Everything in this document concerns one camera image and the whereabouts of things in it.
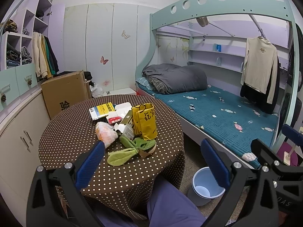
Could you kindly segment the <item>green leaf shaped cloth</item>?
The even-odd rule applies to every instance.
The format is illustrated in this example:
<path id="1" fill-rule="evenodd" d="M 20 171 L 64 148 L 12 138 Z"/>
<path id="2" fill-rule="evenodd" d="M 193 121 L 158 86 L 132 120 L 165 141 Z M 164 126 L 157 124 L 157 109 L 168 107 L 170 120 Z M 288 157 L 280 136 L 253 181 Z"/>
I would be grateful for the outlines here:
<path id="1" fill-rule="evenodd" d="M 136 155 L 145 159 L 156 150 L 156 141 L 154 139 L 144 140 L 141 137 L 136 137 L 130 140 L 125 136 L 120 136 L 119 140 L 125 149 L 108 153 L 107 163 L 110 166 L 122 166 Z"/>

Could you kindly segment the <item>orange white plastic bag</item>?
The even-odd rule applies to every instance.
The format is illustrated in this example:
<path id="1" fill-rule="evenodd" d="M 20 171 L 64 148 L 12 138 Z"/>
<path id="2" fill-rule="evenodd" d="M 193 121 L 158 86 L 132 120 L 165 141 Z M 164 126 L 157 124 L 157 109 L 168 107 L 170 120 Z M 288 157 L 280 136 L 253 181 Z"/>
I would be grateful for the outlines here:
<path id="1" fill-rule="evenodd" d="M 105 122 L 98 122 L 95 125 L 95 133 L 98 140 L 104 143 L 106 149 L 118 138 L 113 127 Z"/>

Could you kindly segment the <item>small white carton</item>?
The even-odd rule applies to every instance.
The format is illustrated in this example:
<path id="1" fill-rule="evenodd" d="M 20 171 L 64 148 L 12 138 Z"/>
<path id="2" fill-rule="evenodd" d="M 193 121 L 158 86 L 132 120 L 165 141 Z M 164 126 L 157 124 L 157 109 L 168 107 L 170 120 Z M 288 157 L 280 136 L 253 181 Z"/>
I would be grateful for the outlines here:
<path id="1" fill-rule="evenodd" d="M 135 137 L 134 124 L 133 124 L 133 112 L 129 110 L 124 119 L 119 124 L 114 125 L 115 131 L 119 135 L 123 135 L 130 140 Z"/>

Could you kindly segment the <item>white red medicine box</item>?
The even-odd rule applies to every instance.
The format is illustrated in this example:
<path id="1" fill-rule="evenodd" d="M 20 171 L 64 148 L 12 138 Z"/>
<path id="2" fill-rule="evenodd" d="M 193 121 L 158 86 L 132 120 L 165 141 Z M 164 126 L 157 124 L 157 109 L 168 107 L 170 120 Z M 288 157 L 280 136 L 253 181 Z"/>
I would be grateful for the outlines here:
<path id="1" fill-rule="evenodd" d="M 115 105 L 115 110 L 110 111 L 106 116 L 107 122 L 110 125 L 114 125 L 117 122 L 121 122 L 124 117 L 132 110 L 132 105 L 129 102 Z"/>

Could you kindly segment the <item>yellow white medicine box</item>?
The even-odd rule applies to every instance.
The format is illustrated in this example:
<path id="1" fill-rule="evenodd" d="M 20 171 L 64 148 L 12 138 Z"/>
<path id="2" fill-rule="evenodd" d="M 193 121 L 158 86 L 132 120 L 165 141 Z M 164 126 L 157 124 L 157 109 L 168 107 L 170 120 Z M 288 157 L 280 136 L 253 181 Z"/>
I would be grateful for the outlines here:
<path id="1" fill-rule="evenodd" d="M 103 117 L 106 117 L 106 116 L 108 116 L 108 114 L 110 112 L 113 112 L 113 111 L 115 111 L 115 108 L 111 102 L 101 104 L 101 105 L 98 105 L 98 106 L 95 106 L 95 107 L 92 107 L 89 109 L 89 113 L 90 113 L 92 120 L 98 120 Z"/>

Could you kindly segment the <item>yellow paper bag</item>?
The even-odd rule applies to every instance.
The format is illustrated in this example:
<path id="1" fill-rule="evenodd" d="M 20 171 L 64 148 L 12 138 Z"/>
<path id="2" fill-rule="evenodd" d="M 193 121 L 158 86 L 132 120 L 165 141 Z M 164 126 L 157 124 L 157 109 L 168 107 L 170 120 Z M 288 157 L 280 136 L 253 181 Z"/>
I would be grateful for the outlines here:
<path id="1" fill-rule="evenodd" d="M 134 131 L 137 136 L 144 140 L 156 139 L 156 112 L 152 103 L 144 103 L 132 107 Z"/>

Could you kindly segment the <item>light blue trash bin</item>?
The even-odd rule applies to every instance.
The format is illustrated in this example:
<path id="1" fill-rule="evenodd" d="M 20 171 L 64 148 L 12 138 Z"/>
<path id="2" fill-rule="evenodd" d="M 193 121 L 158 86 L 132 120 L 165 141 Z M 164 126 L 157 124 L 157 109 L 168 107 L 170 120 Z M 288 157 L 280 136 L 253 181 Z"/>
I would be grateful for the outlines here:
<path id="1" fill-rule="evenodd" d="M 192 186 L 188 191 L 187 197 L 195 206 L 201 207 L 221 197 L 225 191 L 225 188 L 218 185 L 210 168 L 207 166 L 199 169 L 194 174 Z"/>

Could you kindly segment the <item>teal bed mattress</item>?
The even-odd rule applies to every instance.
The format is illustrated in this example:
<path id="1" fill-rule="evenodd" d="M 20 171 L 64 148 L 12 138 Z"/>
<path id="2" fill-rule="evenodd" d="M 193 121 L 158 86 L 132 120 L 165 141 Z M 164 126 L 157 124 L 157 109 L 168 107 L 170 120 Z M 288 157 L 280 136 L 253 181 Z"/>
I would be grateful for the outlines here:
<path id="1" fill-rule="evenodd" d="M 137 87 L 163 101 L 179 116 L 215 139 L 254 168 L 260 166 L 251 142 L 260 139 L 268 147 L 275 138 L 278 114 L 267 114 L 246 99 L 215 86 L 205 90 L 161 94 L 137 83 Z"/>

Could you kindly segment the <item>cream sweater on hanger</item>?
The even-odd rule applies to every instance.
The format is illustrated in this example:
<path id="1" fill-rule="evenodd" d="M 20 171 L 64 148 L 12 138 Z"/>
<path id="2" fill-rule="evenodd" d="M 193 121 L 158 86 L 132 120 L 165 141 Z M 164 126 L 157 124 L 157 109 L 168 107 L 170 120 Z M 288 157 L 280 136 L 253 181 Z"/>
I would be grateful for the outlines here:
<path id="1" fill-rule="evenodd" d="M 266 38 L 248 38 L 241 76 L 241 84 L 268 94 L 266 102 L 274 99 L 278 72 L 277 48 Z"/>

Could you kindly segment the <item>brown cardboard box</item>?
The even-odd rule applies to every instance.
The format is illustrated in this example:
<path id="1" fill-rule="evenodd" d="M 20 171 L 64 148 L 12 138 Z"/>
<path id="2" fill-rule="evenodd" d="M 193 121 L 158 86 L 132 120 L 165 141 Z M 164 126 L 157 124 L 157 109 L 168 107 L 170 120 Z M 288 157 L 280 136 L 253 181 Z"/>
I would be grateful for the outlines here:
<path id="1" fill-rule="evenodd" d="M 45 81 L 41 85 L 50 118 L 61 111 L 91 98 L 84 72 L 72 72 Z"/>

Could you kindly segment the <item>lilac mint wardrobe cabinet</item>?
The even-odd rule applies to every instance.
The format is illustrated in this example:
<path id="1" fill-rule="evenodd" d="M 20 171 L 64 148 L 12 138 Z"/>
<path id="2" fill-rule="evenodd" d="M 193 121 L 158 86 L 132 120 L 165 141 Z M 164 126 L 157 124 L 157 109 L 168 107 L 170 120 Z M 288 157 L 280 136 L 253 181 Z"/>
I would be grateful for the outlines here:
<path id="1" fill-rule="evenodd" d="M 49 31 L 52 3 L 24 0 L 1 35 L 1 198 L 13 219 L 26 224 L 38 144 L 50 121 L 41 83 L 47 75 L 38 46 Z"/>

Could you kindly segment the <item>grey folded duvet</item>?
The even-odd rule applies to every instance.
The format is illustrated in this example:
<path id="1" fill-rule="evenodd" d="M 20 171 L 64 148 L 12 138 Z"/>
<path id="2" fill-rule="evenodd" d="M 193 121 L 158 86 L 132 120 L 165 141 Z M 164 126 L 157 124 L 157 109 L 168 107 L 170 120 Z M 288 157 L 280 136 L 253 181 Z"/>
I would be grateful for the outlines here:
<path id="1" fill-rule="evenodd" d="M 150 65 L 143 70 L 142 74 L 161 94 L 174 94 L 208 88 L 206 73 L 198 65 Z"/>

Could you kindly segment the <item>blue striped pillow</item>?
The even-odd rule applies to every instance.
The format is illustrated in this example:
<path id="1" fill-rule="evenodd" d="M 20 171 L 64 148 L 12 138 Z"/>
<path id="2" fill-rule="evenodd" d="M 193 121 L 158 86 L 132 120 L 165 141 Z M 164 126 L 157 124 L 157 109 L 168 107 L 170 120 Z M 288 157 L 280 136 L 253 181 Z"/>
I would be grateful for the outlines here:
<path id="1" fill-rule="evenodd" d="M 156 91 L 154 85 L 150 83 L 146 77 L 140 77 L 136 79 L 136 83 L 139 87 L 145 87 L 149 91 Z"/>

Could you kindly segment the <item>hanging jackets on rail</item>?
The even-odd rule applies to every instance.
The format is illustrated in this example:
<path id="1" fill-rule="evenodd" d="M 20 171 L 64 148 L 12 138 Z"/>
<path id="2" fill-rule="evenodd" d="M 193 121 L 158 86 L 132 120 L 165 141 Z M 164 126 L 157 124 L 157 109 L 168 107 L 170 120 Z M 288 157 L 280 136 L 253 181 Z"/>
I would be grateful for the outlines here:
<path id="1" fill-rule="evenodd" d="M 37 78 L 49 79 L 59 71 L 49 39 L 38 32 L 32 35 L 32 59 Z"/>

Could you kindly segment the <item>mint green bunk bed frame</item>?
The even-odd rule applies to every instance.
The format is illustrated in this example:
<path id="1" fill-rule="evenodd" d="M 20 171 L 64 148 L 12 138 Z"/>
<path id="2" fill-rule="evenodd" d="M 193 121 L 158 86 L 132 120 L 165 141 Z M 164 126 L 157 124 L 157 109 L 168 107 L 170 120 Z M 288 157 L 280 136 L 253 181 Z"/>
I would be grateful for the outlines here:
<path id="1" fill-rule="evenodd" d="M 177 24 L 178 22 L 196 19 L 197 17 L 210 17 L 219 15 L 247 15 L 258 28 L 262 37 L 265 36 L 263 30 L 256 20 L 256 16 L 266 16 L 280 19 L 289 23 L 290 32 L 293 33 L 294 43 L 294 64 L 292 83 L 286 86 L 285 93 L 290 93 L 290 102 L 285 124 L 290 124 L 298 95 L 299 84 L 299 40 L 296 28 L 295 16 L 293 13 L 292 0 L 180 0 L 149 16 L 149 49 L 136 68 L 135 77 L 142 76 L 143 70 L 151 62 L 156 50 L 156 31 L 165 26 Z"/>

